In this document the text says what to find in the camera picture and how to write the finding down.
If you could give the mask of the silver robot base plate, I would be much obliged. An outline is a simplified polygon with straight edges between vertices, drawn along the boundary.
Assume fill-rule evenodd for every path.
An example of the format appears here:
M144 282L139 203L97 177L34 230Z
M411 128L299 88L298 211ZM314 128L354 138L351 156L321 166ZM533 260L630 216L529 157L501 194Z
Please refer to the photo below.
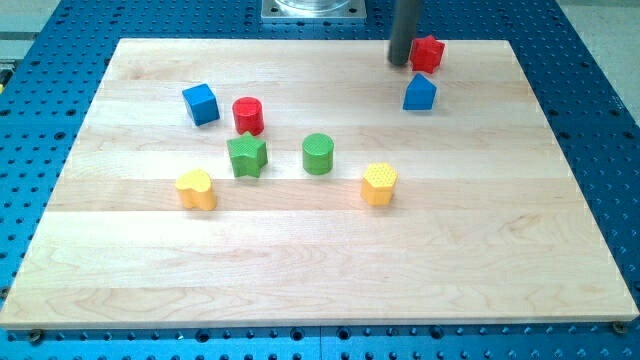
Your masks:
M288 20L365 20L365 0L262 0L261 18Z

